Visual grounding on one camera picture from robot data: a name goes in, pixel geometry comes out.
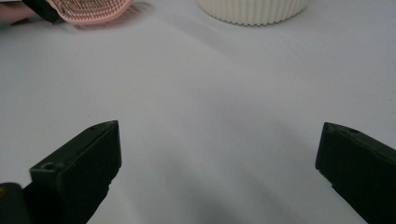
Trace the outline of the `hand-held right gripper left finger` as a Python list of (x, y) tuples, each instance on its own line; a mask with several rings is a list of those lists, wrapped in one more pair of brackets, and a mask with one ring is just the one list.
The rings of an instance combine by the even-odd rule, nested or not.
[(34, 224), (87, 224), (121, 167), (115, 120), (84, 130), (30, 169), (23, 190)]

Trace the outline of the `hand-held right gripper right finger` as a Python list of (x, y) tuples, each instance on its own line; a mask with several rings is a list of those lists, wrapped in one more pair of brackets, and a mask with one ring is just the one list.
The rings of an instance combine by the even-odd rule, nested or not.
[(368, 224), (396, 224), (396, 149), (326, 122), (315, 167)]

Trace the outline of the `pink hairbrush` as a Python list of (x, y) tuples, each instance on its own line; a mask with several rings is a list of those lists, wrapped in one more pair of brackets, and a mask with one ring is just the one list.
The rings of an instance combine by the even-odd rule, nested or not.
[[(133, 0), (46, 0), (60, 19), (73, 25), (93, 25), (120, 17)], [(0, 0), (0, 23), (13, 24), (37, 15), (21, 0)]]

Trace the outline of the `white plastic basket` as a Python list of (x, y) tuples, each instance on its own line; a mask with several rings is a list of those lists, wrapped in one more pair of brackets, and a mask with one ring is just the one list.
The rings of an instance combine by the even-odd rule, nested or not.
[(287, 20), (305, 9), (309, 0), (196, 0), (208, 15), (232, 24), (267, 25)]

